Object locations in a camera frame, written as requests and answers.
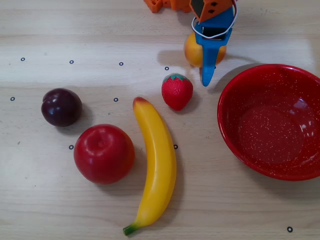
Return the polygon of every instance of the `strawberry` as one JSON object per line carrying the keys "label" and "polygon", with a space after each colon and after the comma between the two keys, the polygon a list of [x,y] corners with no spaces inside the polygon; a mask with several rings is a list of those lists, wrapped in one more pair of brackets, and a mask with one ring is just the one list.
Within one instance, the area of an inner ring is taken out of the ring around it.
{"label": "strawberry", "polygon": [[162,83],[162,97],[166,104],[173,110],[182,110],[190,101],[194,86],[183,75],[171,74]]}

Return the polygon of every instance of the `plum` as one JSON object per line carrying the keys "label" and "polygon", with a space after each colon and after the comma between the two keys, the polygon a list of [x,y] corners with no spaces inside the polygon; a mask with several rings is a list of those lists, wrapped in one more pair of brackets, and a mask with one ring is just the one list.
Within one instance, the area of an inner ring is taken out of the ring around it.
{"label": "plum", "polygon": [[44,95],[41,112],[51,125],[67,127],[79,119],[82,112],[82,102],[73,91],[55,88]]}

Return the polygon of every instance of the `toy fruit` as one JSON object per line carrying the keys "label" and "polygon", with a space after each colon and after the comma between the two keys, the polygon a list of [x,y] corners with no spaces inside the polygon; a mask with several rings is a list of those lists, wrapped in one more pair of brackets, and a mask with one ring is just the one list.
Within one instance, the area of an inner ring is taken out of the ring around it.
{"label": "toy fruit", "polygon": [[166,104],[173,110],[182,110],[190,101],[194,87],[192,83],[183,75],[171,74],[162,83],[162,97]]}
{"label": "toy fruit", "polygon": [[123,229],[126,236],[158,220],[170,201],[177,174],[174,144],[164,120],[142,97],[134,99],[133,111],[144,138],[147,174],[136,219]]}
{"label": "toy fruit", "polygon": [[77,94],[65,88],[47,92],[42,100],[41,112],[45,120],[56,127],[67,127],[81,115],[82,102]]}
{"label": "toy fruit", "polygon": [[[219,49],[218,57],[216,59],[215,65],[222,62],[227,52],[227,46],[222,46]],[[200,44],[196,42],[196,34],[193,32],[188,37],[184,44],[184,55],[187,61],[194,67],[203,67],[203,48]]]}
{"label": "toy fruit", "polygon": [[112,184],[128,174],[135,161],[135,149],[130,137],[110,124],[87,129],[74,147],[74,161],[89,181]]}

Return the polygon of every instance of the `red apple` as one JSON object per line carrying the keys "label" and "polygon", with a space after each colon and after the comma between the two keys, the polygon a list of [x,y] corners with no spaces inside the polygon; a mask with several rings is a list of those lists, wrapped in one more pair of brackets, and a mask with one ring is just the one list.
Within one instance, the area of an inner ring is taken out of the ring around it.
{"label": "red apple", "polygon": [[73,156],[86,179],[96,184],[112,184],[129,173],[135,161],[135,148],[123,130],[100,124],[79,137]]}

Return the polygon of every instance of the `banana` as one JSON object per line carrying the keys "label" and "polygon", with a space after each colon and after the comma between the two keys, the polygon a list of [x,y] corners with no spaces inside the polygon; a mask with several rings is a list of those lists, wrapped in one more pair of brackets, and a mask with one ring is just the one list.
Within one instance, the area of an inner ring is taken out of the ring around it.
{"label": "banana", "polygon": [[171,199],[177,175],[174,144],[157,110],[144,98],[136,97],[133,111],[144,138],[147,174],[136,219],[123,229],[126,236],[160,218]]}

